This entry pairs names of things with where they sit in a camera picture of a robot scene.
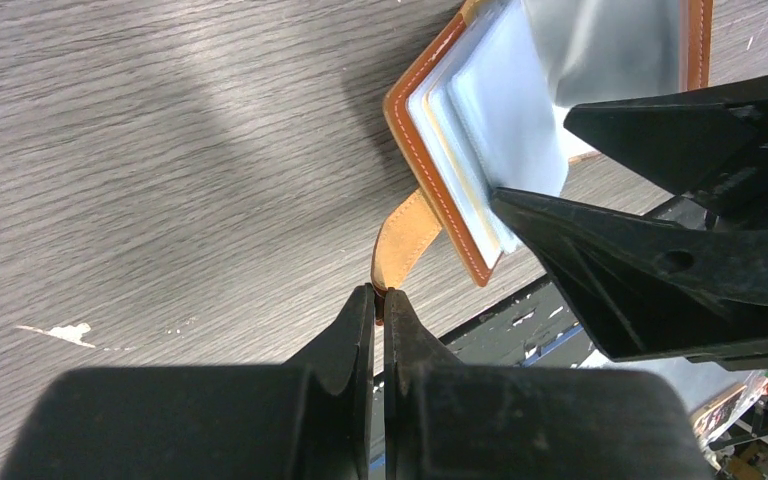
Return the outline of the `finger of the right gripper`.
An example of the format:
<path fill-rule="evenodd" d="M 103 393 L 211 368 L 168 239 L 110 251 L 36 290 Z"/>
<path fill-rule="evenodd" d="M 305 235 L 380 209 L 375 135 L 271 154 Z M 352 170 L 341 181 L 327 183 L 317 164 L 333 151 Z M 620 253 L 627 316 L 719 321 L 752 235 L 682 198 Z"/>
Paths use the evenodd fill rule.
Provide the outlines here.
<path fill-rule="evenodd" d="M 768 75 L 657 97 L 580 104 L 571 133 L 734 229 L 768 229 Z"/>
<path fill-rule="evenodd" d="M 689 229 L 511 189 L 491 205 L 610 359 L 768 363 L 768 229 Z"/>

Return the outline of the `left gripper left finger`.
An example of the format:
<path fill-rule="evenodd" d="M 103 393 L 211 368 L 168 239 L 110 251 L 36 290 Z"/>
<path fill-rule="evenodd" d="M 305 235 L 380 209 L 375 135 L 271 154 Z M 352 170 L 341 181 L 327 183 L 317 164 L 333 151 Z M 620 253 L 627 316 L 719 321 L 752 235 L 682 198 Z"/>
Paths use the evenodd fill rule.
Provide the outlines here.
<path fill-rule="evenodd" d="M 44 391 L 4 479 L 365 479 L 375 293 L 281 364 L 98 367 Z"/>

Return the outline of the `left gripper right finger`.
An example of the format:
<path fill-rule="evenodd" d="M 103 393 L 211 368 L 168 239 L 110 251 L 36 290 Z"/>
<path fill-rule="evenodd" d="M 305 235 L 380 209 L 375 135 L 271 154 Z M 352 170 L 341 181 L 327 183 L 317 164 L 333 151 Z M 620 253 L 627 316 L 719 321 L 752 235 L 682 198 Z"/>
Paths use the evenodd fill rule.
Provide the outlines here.
<path fill-rule="evenodd" d="M 390 479 L 708 479 L 684 406 L 635 370 L 468 365 L 383 300 Z"/>

